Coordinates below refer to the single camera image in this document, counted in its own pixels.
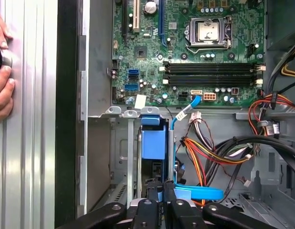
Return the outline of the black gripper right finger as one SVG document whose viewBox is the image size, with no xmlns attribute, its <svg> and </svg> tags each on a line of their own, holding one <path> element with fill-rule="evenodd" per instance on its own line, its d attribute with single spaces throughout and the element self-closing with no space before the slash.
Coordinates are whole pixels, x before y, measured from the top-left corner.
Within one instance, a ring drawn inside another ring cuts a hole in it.
<svg viewBox="0 0 295 229">
<path fill-rule="evenodd" d="M 211 202 L 198 209 L 176 197 L 173 181 L 163 183 L 163 207 L 167 229 L 273 229 L 274 227 L 235 209 Z"/>
</svg>

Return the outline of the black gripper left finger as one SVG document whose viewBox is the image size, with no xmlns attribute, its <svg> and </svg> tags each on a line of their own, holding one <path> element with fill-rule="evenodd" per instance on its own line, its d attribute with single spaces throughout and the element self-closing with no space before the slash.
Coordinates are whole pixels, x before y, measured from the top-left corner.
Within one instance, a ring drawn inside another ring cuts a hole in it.
<svg viewBox="0 0 295 229">
<path fill-rule="evenodd" d="M 112 202 L 77 219 L 78 229 L 158 229 L 161 223 L 160 181 L 145 183 L 146 197 L 136 198 L 127 208 Z"/>
</svg>

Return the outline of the person's bare hand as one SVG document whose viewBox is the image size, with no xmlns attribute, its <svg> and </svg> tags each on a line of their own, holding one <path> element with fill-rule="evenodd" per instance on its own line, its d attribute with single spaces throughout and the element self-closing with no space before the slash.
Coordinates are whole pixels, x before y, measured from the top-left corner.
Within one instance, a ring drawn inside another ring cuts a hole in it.
<svg viewBox="0 0 295 229">
<path fill-rule="evenodd" d="M 0 48 L 8 49 L 7 39 L 12 39 L 11 31 L 0 16 Z M 15 88 L 14 79 L 10 78 L 11 67 L 1 66 L 0 68 L 0 122 L 6 119 L 13 109 L 12 94 Z"/>
</svg>

